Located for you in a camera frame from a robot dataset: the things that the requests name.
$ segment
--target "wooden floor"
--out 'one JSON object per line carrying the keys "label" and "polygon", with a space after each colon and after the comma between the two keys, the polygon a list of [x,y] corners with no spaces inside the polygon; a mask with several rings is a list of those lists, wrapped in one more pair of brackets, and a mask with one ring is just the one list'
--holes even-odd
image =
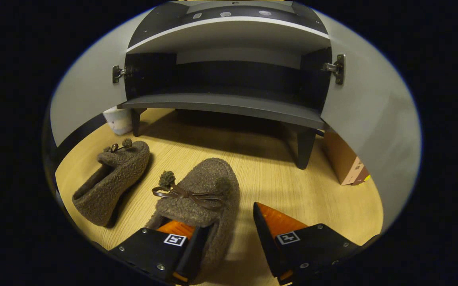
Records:
{"label": "wooden floor", "polygon": [[[74,222],[92,240],[111,249],[142,228],[159,199],[164,170],[172,170],[179,182],[195,165],[218,157],[233,168],[240,183],[240,212],[234,240],[220,269],[202,285],[271,285],[272,277],[252,218],[255,201],[312,225],[325,223],[358,245],[378,234],[383,209],[372,179],[358,186],[339,185],[316,139],[309,166],[296,168],[287,142],[294,138],[273,121],[232,116],[148,109],[141,115],[141,135],[117,136],[107,124],[84,138],[69,152],[56,171],[62,200]],[[95,226],[74,208],[72,194],[100,166],[96,155],[124,138],[145,141],[151,160],[145,175],[122,197],[113,228]]]}

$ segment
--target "cardboard box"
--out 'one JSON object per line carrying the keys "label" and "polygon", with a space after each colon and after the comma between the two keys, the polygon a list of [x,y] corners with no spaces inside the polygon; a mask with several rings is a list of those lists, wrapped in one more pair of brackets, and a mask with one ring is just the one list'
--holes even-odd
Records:
{"label": "cardboard box", "polygon": [[364,165],[353,149],[336,133],[327,131],[324,136],[324,150],[341,185],[356,181]]}

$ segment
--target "cabinet door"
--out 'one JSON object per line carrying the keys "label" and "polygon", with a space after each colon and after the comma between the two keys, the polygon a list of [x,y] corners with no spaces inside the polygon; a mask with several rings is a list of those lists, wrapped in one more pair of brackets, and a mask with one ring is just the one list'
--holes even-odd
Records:
{"label": "cabinet door", "polygon": [[391,63],[364,38],[316,11],[331,40],[332,63],[345,54],[345,82],[331,76],[321,118],[362,159],[383,203],[383,228],[412,191],[421,156],[415,103]]}
{"label": "cabinet door", "polygon": [[113,84],[112,68],[125,66],[128,43],[149,11],[135,16],[91,45],[62,78],[50,105],[56,146],[100,112],[127,100],[125,80]]}

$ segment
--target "cabinet leg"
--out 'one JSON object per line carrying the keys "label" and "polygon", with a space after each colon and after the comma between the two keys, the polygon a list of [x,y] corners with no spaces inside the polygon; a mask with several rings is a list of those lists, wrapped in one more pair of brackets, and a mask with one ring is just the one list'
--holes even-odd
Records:
{"label": "cabinet leg", "polygon": [[132,108],[130,112],[132,114],[132,130],[135,137],[138,137],[140,127],[140,114],[143,113],[146,108]]}
{"label": "cabinet leg", "polygon": [[312,128],[298,132],[298,161],[296,161],[296,166],[299,169],[303,170],[309,164],[316,133],[316,129]]}

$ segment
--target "metal hinge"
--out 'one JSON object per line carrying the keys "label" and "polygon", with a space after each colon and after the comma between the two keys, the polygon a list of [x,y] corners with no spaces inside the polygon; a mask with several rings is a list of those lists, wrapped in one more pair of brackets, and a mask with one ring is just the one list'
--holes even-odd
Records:
{"label": "metal hinge", "polygon": [[344,67],[345,67],[345,54],[339,54],[337,55],[337,60],[335,63],[324,63],[323,68],[321,70],[323,71],[329,71],[335,76],[335,82],[338,85],[343,85],[344,84]]}
{"label": "metal hinge", "polygon": [[113,66],[113,83],[119,83],[120,77],[130,74],[130,69],[120,69],[120,66]]}

